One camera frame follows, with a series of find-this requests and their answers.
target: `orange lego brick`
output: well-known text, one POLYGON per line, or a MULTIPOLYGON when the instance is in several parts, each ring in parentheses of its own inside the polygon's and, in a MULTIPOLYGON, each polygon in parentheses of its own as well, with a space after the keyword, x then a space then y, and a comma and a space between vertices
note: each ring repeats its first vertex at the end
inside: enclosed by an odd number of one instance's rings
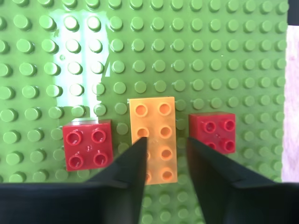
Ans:
POLYGON ((148 137, 146 184, 178 181, 174 97, 129 100, 132 143, 148 137))

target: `green baseplate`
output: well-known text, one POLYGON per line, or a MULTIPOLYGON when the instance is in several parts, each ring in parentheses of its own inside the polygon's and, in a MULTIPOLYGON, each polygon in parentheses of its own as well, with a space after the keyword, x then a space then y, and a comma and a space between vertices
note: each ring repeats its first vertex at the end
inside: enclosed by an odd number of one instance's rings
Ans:
POLYGON ((147 186, 141 223, 201 224, 188 114, 236 114, 230 158, 280 181, 286 0, 0 0, 0 179, 81 182, 61 126, 112 119, 131 145, 129 98, 174 96, 178 183, 147 186))

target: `lego stud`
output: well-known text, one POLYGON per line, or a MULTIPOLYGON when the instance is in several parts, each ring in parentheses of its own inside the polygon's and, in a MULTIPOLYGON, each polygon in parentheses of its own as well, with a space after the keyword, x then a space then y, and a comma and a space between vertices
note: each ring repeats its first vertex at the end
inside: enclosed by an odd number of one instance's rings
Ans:
POLYGON ((210 148, 212 148, 214 150, 216 149, 216 145, 213 142, 206 142, 205 145, 209 146, 210 148))
POLYGON ((235 143, 232 140, 224 139, 221 141, 221 147, 228 153, 235 150, 235 143))
POLYGON ((69 165, 73 169, 79 169, 83 166, 83 158, 79 155, 73 155, 69 158, 69 165))
POLYGON ((203 122, 202 128, 206 133, 212 134, 216 130, 216 124, 212 121, 203 122))
POLYGON ((106 139, 106 133, 99 128, 96 128, 92 132, 92 140, 94 143, 102 143, 106 139))
POLYGON ((172 158, 172 150, 170 148, 168 148, 168 147, 164 148, 161 151, 160 157, 164 161, 170 160, 172 158))
POLYGON ((149 135, 150 135, 150 132, 149 132, 149 130, 146 127, 140 127, 140 128, 138 128, 138 130, 137 130, 137 136, 139 138, 141 138, 141 137, 148 137, 149 135))
POLYGON ((99 167, 104 167, 107 164, 107 155, 104 153, 98 153, 94 156, 93 162, 99 167))
POLYGON ((145 182, 146 183, 149 183, 151 181, 151 173, 148 171, 146 174, 145 174, 145 182))
POLYGON ((72 131, 66 135, 66 142, 71 146, 78 145, 82 140, 82 133, 78 130, 72 131))
POLYGON ((159 105, 159 114, 161 114, 162 116, 167 116, 170 114, 171 112, 171 107, 168 103, 161 103, 159 105))
POLYGON ((169 126, 164 126, 160 129, 160 137, 167 139, 172 135, 172 129, 169 126))
POLYGON ((233 120, 225 120, 224 122, 222 122, 221 127, 225 131, 231 132, 235 129, 235 122, 233 120))
POLYGON ((164 181, 170 181, 173 178, 174 174, 171 169, 165 168, 161 172, 161 178, 164 181))
POLYGON ((148 108, 146 105, 144 104, 138 104, 136 107, 135 107, 135 114, 138 116, 138 117, 145 117, 148 113, 148 108))

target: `red lego brick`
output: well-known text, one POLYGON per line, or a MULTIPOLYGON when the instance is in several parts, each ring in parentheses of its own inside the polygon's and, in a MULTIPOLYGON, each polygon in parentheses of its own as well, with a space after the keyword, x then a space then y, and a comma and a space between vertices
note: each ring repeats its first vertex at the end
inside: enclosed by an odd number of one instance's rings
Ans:
POLYGON ((113 161, 111 120, 71 122, 62 131, 68 171, 102 168, 113 161))
POLYGON ((220 153, 234 153, 235 115, 224 112, 189 114, 189 135, 220 153))

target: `2x2 lego brick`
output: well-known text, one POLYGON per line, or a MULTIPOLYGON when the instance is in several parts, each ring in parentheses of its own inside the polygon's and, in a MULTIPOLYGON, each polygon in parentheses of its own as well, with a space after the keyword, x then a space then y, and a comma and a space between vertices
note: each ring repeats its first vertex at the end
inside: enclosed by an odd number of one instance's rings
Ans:
POLYGON ((113 161, 111 120, 71 122, 63 127, 68 171, 96 169, 113 161))

